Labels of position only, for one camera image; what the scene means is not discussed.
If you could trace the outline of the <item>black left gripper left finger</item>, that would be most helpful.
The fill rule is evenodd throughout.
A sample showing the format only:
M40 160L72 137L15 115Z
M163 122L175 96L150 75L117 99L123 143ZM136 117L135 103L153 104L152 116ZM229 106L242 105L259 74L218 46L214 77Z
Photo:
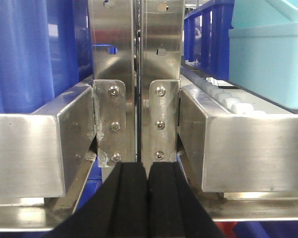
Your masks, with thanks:
M141 163L117 163L102 187L46 238L148 237L147 177Z

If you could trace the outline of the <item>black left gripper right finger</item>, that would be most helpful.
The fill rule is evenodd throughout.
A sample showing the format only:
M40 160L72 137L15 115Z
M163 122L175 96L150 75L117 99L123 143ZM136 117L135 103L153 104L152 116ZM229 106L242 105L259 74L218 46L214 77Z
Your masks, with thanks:
M196 198L178 162L153 163L149 172L150 238L224 238Z

